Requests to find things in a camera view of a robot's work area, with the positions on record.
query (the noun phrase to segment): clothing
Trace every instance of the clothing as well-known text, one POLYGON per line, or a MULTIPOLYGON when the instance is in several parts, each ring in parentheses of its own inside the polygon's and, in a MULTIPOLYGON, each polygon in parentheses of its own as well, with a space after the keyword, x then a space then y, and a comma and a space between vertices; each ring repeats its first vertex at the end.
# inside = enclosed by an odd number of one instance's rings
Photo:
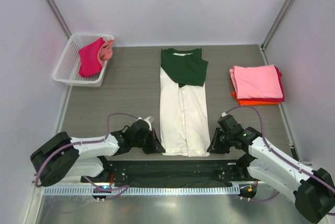
POLYGON ((275 66, 277 75, 278 75, 278 81, 279 85, 281 87, 283 97, 282 98, 244 98, 244 99, 239 99, 239 101, 263 101, 263 102, 285 102, 285 93, 284 93, 284 88, 283 88, 283 83, 282 83, 282 73, 279 71, 279 69, 275 66))
POLYGON ((235 98, 235 100, 239 103, 239 105, 279 105, 280 102, 267 102, 267 101, 248 101, 248 100, 243 100, 243 99, 237 99, 236 98, 236 92, 233 91, 231 95, 235 98))
POLYGON ((106 41, 98 52, 98 61, 99 63, 104 66, 105 62, 111 58, 113 55, 113 50, 111 49, 111 46, 113 45, 114 40, 108 40, 106 41))
POLYGON ((283 98, 273 64, 249 68, 235 65, 229 72, 237 99, 283 98))
POLYGON ((101 72, 103 67, 98 61, 98 51, 104 43, 105 41, 102 38, 99 38, 95 42, 92 42, 79 50, 81 61, 79 69, 80 76, 89 77, 101 72))
POLYGON ((179 87, 163 68, 160 81, 163 155, 208 156, 210 138, 205 84, 179 87))
POLYGON ((201 58, 202 50, 180 51, 173 48, 161 51, 161 67, 180 87, 184 85, 203 86, 208 62, 201 58))

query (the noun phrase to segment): folded clothes stack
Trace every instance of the folded clothes stack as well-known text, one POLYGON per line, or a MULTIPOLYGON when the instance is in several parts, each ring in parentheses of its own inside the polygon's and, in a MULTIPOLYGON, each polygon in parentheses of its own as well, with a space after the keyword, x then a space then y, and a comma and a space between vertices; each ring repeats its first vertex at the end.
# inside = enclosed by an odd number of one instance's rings
POLYGON ((285 101, 282 74, 271 65, 234 66, 229 70, 235 91, 231 94, 239 105, 279 105, 285 101))

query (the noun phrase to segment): orange cloth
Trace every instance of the orange cloth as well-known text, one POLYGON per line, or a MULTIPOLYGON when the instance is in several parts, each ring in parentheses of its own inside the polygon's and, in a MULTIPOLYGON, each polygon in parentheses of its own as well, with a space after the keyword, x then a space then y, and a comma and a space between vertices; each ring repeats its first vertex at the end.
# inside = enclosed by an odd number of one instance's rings
POLYGON ((233 91, 231 95, 236 99, 239 105, 279 105, 280 103, 280 102, 267 102, 267 101, 240 100, 240 99, 237 99, 235 91, 233 91))
POLYGON ((104 66, 105 62, 113 55, 113 50, 111 49, 113 43, 114 40, 106 41, 98 51, 98 61, 102 66, 104 66))

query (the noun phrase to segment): cable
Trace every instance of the cable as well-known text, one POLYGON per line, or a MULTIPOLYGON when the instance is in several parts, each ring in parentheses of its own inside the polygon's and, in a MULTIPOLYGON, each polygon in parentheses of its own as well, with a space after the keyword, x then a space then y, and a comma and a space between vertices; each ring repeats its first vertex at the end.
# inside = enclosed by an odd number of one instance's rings
POLYGON ((114 192, 114 191, 118 191, 122 188, 128 188, 129 186, 128 185, 124 185, 124 186, 121 186, 121 187, 117 187, 117 188, 114 188, 114 189, 105 189, 103 187, 100 187, 98 185, 96 185, 93 181, 90 180, 90 178, 88 178, 87 176, 83 176, 92 186, 94 186, 96 189, 98 189, 99 191, 102 191, 102 192, 107 192, 107 193, 110 193, 110 192, 114 192))
POLYGON ((258 181, 255 181, 256 183, 253 184, 253 185, 246 185, 246 186, 242 186, 240 187, 240 190, 241 189, 244 189, 244 188, 252 188, 252 186, 254 186, 254 188, 258 187, 258 181))
POLYGON ((243 197, 241 196, 240 198, 242 199, 246 199, 248 201, 252 201, 252 202, 258 202, 258 203, 263 203, 263 202, 268 202, 270 200, 273 200, 274 198, 276 198, 277 196, 279 195, 279 191, 277 191, 277 193, 273 196, 271 196, 270 198, 268 199, 251 199, 251 198, 246 198, 246 197, 243 197))
MULTIPOLYGON (((81 142, 81 141, 78 141, 78 142, 74 142, 74 143, 70 143, 70 144, 66 144, 60 148, 58 148, 57 150, 55 150, 54 152, 52 152, 48 158, 43 162, 42 166, 40 167, 40 169, 38 170, 38 173, 36 175, 36 178, 35 178, 35 186, 36 187, 41 187, 42 185, 41 184, 38 184, 38 181, 41 177, 41 174, 42 172, 44 171, 44 169, 46 168, 47 164, 49 163, 49 161, 54 157, 56 156, 58 153, 60 153, 61 151, 63 151, 64 149, 66 148, 69 148, 69 147, 72 147, 74 145, 78 145, 78 144, 96 144, 96 143, 101 143, 103 141, 105 141, 107 138, 108 138, 108 135, 110 133, 110 126, 109 126, 109 119, 111 116, 114 116, 114 115, 125 115, 125 116, 129 116, 129 117, 132 117, 132 118, 135 118, 137 119, 138 117, 134 116, 134 115, 131 115, 131 114, 127 114, 127 113, 112 113, 112 114, 109 114, 108 117, 107 117, 107 133, 106 133, 106 136, 100 140, 91 140, 91 141, 84 141, 84 142, 81 142)), ((98 188, 99 190, 103 189, 102 187, 99 187, 97 185, 95 185, 92 181, 90 182, 93 186, 95 186, 96 188, 98 188)))
POLYGON ((111 174, 110 176, 110 181, 109 181, 109 187, 111 188, 111 185, 113 184, 114 181, 114 173, 111 174))
POLYGON ((263 139, 263 142, 264 144, 267 146, 267 148, 272 151, 278 158, 280 158, 281 160, 283 160, 284 162, 286 162, 287 164, 289 164, 290 166, 292 166, 293 168, 295 168, 296 170, 310 176, 311 178, 315 179, 317 182, 319 182, 320 184, 322 184, 323 186, 325 186, 327 189, 331 190, 334 194, 335 194, 335 188, 331 187, 330 185, 328 185, 326 182, 324 182, 323 180, 319 179, 318 177, 316 177, 315 175, 309 173, 308 171, 304 170, 304 169, 300 169, 299 166, 297 166, 296 164, 292 163, 290 160, 287 160, 285 157, 283 157, 282 155, 280 155, 278 152, 276 152, 275 150, 273 150, 269 143, 267 142, 266 138, 265 138, 265 134, 264 134, 264 126, 263 126, 263 120, 262 120, 262 116, 261 114, 259 113, 259 111, 254 108, 253 106, 248 106, 248 105, 244 105, 244 106, 235 106, 231 109, 229 109, 228 111, 226 111, 225 113, 229 113, 230 111, 232 110, 235 110, 237 108, 242 108, 242 107, 249 107, 251 109, 253 109, 257 115, 258 115, 258 118, 260 120, 260 124, 261 124, 261 133, 262 133, 262 139, 263 139))
MULTIPOLYGON (((101 200, 101 201, 108 201, 108 200, 111 200, 111 199, 115 199, 115 198, 117 198, 117 197, 120 197, 127 189, 128 189, 128 185, 126 186, 126 189, 124 189, 123 191, 121 191, 120 193, 118 193, 118 194, 116 194, 116 195, 113 195, 113 196, 110 196, 110 197, 108 197, 108 198, 106 198, 106 199, 104 199, 104 200, 101 200)), ((47 217, 49 216, 49 213, 50 213, 50 211, 51 210, 53 210, 53 211, 55 211, 55 212, 57 212, 57 213, 59 213, 59 214, 64 214, 64 215, 68 215, 68 214, 72 214, 72 213, 74 213, 74 212, 76 212, 77 210, 79 210, 79 209, 82 209, 83 207, 86 207, 87 205, 89 205, 89 204, 91 204, 91 203, 95 203, 95 202, 97 202, 97 201, 95 201, 95 200, 90 200, 90 201, 88 201, 88 202, 86 202, 86 203, 84 203, 83 205, 81 205, 81 206, 79 206, 79 207, 77 207, 77 208, 75 208, 74 210, 71 210, 71 211, 61 211, 61 210, 57 210, 57 209, 55 209, 55 202, 53 202, 53 203, 51 203, 51 206, 49 207, 49 209, 48 209, 48 211, 46 212, 46 214, 45 214, 45 216, 44 216, 44 218, 43 218, 43 220, 42 220, 42 224, 45 224, 45 223, 47 223, 47 217)))

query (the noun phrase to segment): green t-shirt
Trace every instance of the green t-shirt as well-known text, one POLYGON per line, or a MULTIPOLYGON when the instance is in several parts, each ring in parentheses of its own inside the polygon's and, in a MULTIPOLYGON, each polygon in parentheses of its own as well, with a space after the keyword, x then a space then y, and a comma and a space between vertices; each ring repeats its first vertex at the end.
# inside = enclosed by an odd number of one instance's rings
POLYGON ((179 87, 184 85, 203 86, 206 79, 208 62, 201 58, 201 49, 162 50, 162 69, 179 87))

